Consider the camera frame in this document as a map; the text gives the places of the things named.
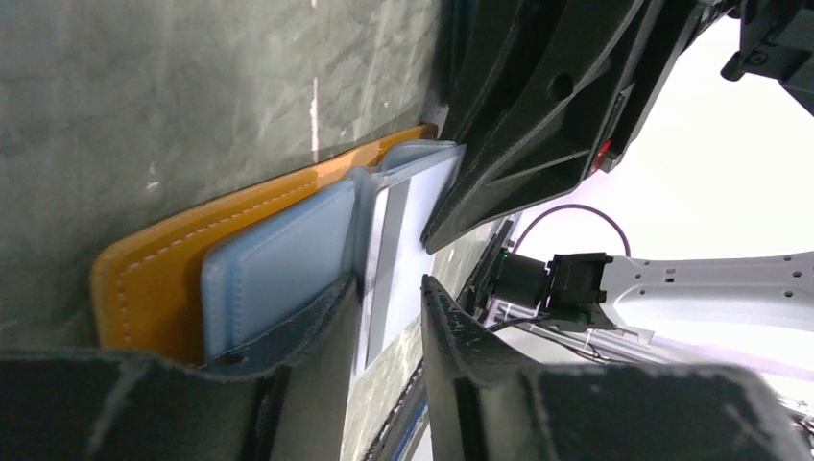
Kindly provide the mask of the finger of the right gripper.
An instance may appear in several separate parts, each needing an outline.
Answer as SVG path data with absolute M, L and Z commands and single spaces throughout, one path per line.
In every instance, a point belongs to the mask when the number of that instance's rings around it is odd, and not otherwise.
M 481 1 L 443 138 L 465 146 L 422 240 L 435 252 L 583 179 L 637 62 L 645 1 Z

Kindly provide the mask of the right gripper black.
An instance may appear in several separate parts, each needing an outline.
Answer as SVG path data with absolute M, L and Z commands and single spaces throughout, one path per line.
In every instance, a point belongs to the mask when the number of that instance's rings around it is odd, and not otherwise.
M 806 0 L 721 1 L 723 14 L 739 21 L 738 49 L 721 76 L 737 82 L 747 74 L 779 83 L 807 112 L 813 111 L 813 3 Z M 601 145 L 587 173 L 609 173 L 637 138 L 679 55 L 705 14 L 699 1 L 663 1 L 649 35 L 634 47 L 636 67 L 620 88 Z

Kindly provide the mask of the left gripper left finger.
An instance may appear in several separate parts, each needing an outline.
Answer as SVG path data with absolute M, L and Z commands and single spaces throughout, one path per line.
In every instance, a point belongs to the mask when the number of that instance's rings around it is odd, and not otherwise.
M 193 369 L 147 352 L 1 354 L 5 460 L 336 460 L 357 280 Z

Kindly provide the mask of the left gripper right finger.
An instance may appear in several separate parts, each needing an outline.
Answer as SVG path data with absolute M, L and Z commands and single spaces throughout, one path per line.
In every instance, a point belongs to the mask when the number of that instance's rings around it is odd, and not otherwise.
M 769 386 L 742 368 L 543 364 L 421 282 L 437 460 L 807 460 Z

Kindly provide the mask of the orange card holder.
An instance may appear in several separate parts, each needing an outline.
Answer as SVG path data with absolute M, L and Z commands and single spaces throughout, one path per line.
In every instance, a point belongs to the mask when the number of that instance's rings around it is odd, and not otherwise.
M 110 245 L 90 271 L 101 348 L 156 352 L 182 365 L 204 362 L 201 270 L 210 247 L 337 182 L 375 166 L 398 143 L 432 139 L 425 123 L 164 219 Z

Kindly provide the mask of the grey striped credit card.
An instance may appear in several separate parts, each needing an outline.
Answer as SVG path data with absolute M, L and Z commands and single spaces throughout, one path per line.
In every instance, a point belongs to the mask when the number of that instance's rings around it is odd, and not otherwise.
M 421 236 L 458 171 L 462 150 L 448 147 L 361 176 L 356 267 L 362 316 L 355 359 L 361 375 L 419 316 L 420 279 L 434 257 Z

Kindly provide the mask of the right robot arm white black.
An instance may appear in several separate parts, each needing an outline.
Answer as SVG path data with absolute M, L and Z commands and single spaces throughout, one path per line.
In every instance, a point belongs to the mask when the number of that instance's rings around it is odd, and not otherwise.
M 723 78 L 771 79 L 813 107 L 809 1 L 460 1 L 455 16 L 442 136 L 466 151 L 424 228 L 429 252 L 612 171 L 680 55 L 725 16 L 740 33 Z M 491 242 L 460 306 L 481 317 L 493 299 L 538 309 L 538 326 L 633 330 L 645 340 L 656 319 L 810 331 L 813 255 L 542 262 Z

